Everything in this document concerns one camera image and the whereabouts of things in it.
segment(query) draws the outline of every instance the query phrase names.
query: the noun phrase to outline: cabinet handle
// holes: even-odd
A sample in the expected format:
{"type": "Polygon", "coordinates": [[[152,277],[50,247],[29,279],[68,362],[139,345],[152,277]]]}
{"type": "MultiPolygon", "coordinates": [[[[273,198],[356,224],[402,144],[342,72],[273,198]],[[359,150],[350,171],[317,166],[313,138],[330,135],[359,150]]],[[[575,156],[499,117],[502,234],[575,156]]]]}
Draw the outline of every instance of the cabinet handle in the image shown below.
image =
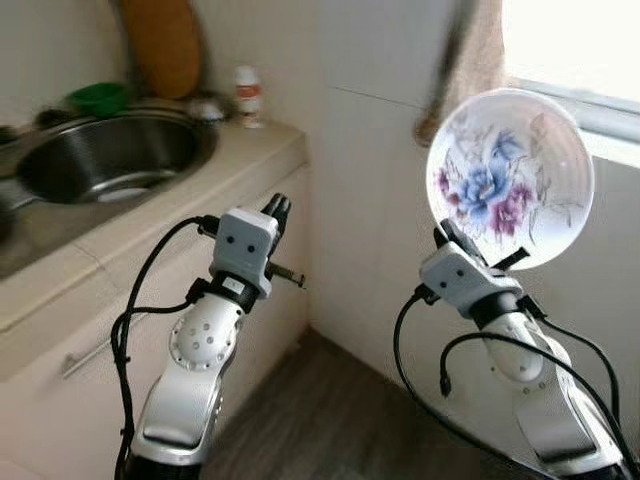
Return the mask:
{"type": "MultiPolygon", "coordinates": [[[[138,324],[138,322],[142,320],[144,317],[146,317],[147,315],[149,314],[142,313],[142,314],[135,315],[134,318],[131,320],[131,324],[129,325],[129,328],[135,327],[138,324]]],[[[97,357],[100,354],[100,352],[102,352],[102,350],[109,347],[110,345],[111,345],[111,337],[107,337],[106,339],[104,339],[102,342],[100,342],[98,345],[96,345],[95,347],[93,347],[91,350],[89,350],[87,353],[83,355],[74,355],[73,353],[68,353],[64,357],[64,361],[60,369],[62,373],[62,378],[64,378],[65,380],[69,378],[71,375],[76,373],[78,370],[84,367],[87,363],[89,363],[91,360],[97,357]]]]}

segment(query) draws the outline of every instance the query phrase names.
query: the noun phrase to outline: white plate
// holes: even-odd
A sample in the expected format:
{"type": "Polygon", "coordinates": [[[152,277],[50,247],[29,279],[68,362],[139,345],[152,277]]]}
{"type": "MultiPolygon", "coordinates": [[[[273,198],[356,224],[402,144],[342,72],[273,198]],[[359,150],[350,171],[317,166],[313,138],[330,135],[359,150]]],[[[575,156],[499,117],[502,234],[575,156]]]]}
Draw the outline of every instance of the white plate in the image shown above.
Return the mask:
{"type": "Polygon", "coordinates": [[[499,89],[443,123],[427,161],[436,221],[452,218],[490,265],[524,247],[514,269],[560,255],[591,210],[593,163],[573,119],[541,95],[499,89]]]}

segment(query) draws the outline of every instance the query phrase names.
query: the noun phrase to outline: wooden cutting board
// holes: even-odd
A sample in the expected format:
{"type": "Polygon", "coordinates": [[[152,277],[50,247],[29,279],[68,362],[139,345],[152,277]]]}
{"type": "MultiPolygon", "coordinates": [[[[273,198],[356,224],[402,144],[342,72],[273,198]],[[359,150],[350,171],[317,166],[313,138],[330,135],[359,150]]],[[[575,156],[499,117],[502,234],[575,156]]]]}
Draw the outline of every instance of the wooden cutting board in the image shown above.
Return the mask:
{"type": "Polygon", "coordinates": [[[151,90],[177,99],[198,86],[201,35],[189,0],[120,0],[129,41],[151,90]]]}

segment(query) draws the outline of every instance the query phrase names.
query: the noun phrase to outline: black cable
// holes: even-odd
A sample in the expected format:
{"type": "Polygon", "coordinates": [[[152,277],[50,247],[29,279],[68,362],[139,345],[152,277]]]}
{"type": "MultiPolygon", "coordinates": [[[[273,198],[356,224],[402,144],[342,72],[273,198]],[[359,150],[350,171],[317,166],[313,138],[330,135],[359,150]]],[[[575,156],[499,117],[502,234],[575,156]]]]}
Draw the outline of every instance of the black cable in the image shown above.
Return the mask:
{"type": "Polygon", "coordinates": [[[195,224],[202,226],[204,223],[203,217],[191,217],[174,225],[153,248],[144,264],[138,272],[131,293],[129,294],[129,300],[127,306],[118,316],[111,328],[111,351],[113,353],[114,363],[116,364],[116,370],[118,372],[118,379],[120,382],[120,393],[122,395],[122,405],[124,408],[124,428],[120,431],[122,435],[122,441],[120,444],[120,450],[118,452],[118,458],[116,460],[116,468],[114,472],[115,480],[121,480],[124,472],[124,466],[129,452],[129,447],[135,434],[135,425],[133,419],[133,400],[131,398],[131,389],[129,387],[129,380],[127,378],[127,363],[130,358],[127,356],[127,342],[129,339],[129,326],[131,324],[131,317],[134,313],[173,313],[182,310],[189,306],[189,302],[185,302],[175,307],[139,307],[135,308],[135,303],[140,293],[142,283],[144,282],[151,265],[158,257],[162,249],[171,240],[171,238],[183,228],[195,224]]]}
{"type": "Polygon", "coordinates": [[[609,360],[609,357],[604,352],[604,350],[602,350],[602,348],[600,348],[598,344],[592,342],[588,338],[582,337],[577,333],[572,332],[571,330],[562,328],[551,322],[544,316],[536,318],[536,320],[542,322],[547,327],[566,335],[567,337],[571,337],[574,340],[587,345],[596,353],[596,355],[600,357],[600,360],[602,360],[604,367],[607,369],[607,374],[609,375],[609,386],[611,389],[611,413],[613,414],[613,418],[616,419],[616,422],[618,422],[618,425],[620,425],[620,383],[618,382],[618,376],[616,375],[616,371],[611,364],[611,360],[609,360]]]}
{"type": "Polygon", "coordinates": [[[444,428],[449,430],[451,433],[453,433],[455,436],[457,436],[464,442],[468,443],[469,445],[476,447],[488,453],[489,455],[492,455],[498,458],[499,460],[505,462],[510,466],[515,466],[517,468],[523,468],[523,469],[535,472],[538,475],[545,478],[555,479],[556,477],[549,475],[548,473],[542,472],[541,470],[538,470],[537,468],[531,465],[528,465],[524,462],[521,462],[513,457],[510,457],[509,455],[498,450],[497,448],[480,440],[475,435],[467,432],[466,430],[464,430],[463,428],[459,427],[454,422],[449,420],[445,415],[441,414],[437,409],[431,407],[426,401],[422,399],[422,397],[420,397],[415,386],[409,380],[409,377],[407,376],[407,372],[405,371],[404,365],[402,363],[402,357],[400,355],[400,332],[402,331],[402,325],[404,323],[404,319],[407,315],[407,312],[411,309],[411,307],[416,302],[418,302],[422,298],[423,298],[423,295],[421,293],[418,293],[416,289],[416,293],[407,301],[407,303],[404,304],[404,306],[400,310],[400,313],[398,314],[398,318],[396,320],[395,328],[393,330],[393,356],[395,358],[396,368],[398,369],[398,373],[400,374],[402,383],[404,383],[405,387],[409,391],[411,398],[413,398],[413,400],[422,408],[422,410],[424,410],[424,412],[427,415],[429,415],[431,418],[436,420],[440,425],[442,425],[444,428]]]}
{"type": "Polygon", "coordinates": [[[589,396],[591,396],[592,400],[596,402],[601,413],[604,415],[605,419],[607,420],[610,431],[613,434],[613,437],[618,445],[618,448],[620,449],[620,453],[622,454],[624,461],[627,464],[627,468],[629,468],[629,470],[633,472],[636,478],[640,478],[640,467],[638,466],[635,455],[629,448],[629,445],[627,444],[624,438],[624,435],[620,430],[620,426],[618,425],[618,422],[616,421],[615,418],[613,418],[613,415],[607,408],[607,405],[604,402],[604,400],[602,400],[602,397],[600,397],[600,395],[598,395],[598,392],[589,384],[589,382],[587,382],[571,366],[567,365],[562,360],[559,360],[553,354],[549,352],[545,352],[544,350],[538,347],[535,347],[525,342],[521,342],[520,340],[516,340],[511,337],[506,337],[504,335],[499,335],[496,333],[489,333],[489,332],[468,333],[466,335],[462,335],[452,340],[447,344],[447,346],[442,351],[442,354],[440,355],[440,385],[441,385],[441,388],[443,389],[443,394],[445,396],[448,395],[448,393],[451,391],[451,379],[449,378],[449,374],[447,373],[447,368],[446,368],[447,356],[456,345],[459,345],[469,340],[476,340],[476,339],[496,340],[500,342],[510,343],[512,345],[517,345],[525,350],[541,355],[542,357],[546,358],[550,362],[554,363],[555,365],[559,366],[564,371],[569,373],[573,378],[575,378],[578,381],[578,383],[580,383],[580,385],[587,391],[587,393],[589,393],[589,396]]]}

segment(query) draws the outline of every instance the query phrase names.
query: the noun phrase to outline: cabinet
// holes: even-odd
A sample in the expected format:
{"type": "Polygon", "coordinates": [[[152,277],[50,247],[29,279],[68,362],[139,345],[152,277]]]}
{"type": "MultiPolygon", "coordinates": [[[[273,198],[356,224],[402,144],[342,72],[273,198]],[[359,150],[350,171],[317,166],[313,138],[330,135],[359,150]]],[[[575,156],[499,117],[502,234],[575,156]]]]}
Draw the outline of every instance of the cabinet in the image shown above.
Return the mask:
{"type": "MultiPolygon", "coordinates": [[[[262,195],[231,203],[259,208],[276,191],[291,198],[293,209],[274,260],[306,272],[309,227],[306,166],[262,195]]],[[[172,249],[171,258],[152,270],[140,304],[178,303],[197,276],[207,276],[213,240],[190,232],[184,234],[179,244],[183,248],[177,252],[172,249]]],[[[274,279],[273,284],[272,297],[256,304],[240,333],[236,358],[224,379],[225,402],[218,432],[306,328],[305,292],[279,279],[274,279]]],[[[82,355],[106,338],[126,297],[123,291],[100,315],[0,385],[0,452],[4,459],[4,463],[0,462],[0,479],[112,478],[123,412],[111,351],[103,349],[67,379],[62,378],[61,368],[68,354],[82,355]]],[[[178,315],[147,316],[131,331],[129,379],[136,418],[149,387],[163,370],[169,329],[178,315]]]]}

